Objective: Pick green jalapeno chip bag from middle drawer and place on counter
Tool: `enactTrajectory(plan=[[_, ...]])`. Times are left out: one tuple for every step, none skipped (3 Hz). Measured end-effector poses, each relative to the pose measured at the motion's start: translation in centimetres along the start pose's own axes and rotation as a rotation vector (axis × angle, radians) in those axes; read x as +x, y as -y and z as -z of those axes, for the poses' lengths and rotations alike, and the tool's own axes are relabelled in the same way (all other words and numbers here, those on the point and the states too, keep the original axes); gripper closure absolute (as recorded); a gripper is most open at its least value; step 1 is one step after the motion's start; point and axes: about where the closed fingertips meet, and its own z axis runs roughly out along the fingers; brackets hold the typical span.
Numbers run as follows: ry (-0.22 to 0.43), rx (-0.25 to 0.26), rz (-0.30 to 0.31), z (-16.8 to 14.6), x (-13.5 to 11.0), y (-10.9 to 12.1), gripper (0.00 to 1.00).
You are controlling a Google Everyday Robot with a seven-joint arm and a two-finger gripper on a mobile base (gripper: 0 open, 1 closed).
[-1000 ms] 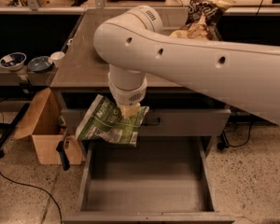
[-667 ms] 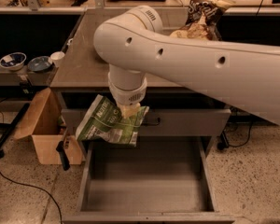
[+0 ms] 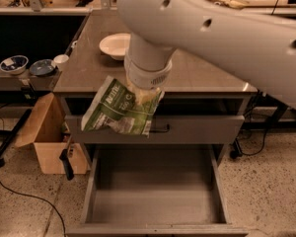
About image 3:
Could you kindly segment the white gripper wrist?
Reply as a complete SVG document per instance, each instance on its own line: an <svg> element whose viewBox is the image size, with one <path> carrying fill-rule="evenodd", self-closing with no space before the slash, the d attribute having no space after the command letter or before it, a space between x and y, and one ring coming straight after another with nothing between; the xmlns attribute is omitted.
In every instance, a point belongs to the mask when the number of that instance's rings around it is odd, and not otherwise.
<svg viewBox="0 0 296 237"><path fill-rule="evenodd" d="M135 95L137 105L150 102L162 93L158 87L165 84L172 70L172 54L171 50L148 51L146 54L130 49L126 52L126 87Z"/></svg>

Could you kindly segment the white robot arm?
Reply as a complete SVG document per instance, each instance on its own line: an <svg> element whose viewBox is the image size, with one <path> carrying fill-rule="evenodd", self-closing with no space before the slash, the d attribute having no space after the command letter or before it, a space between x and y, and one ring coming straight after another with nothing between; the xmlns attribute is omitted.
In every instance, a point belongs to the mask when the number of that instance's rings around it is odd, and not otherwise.
<svg viewBox="0 0 296 237"><path fill-rule="evenodd" d="M296 110L296 21L206 0L117 0L117 11L131 30L125 69L137 87L162 85L179 48Z"/></svg>

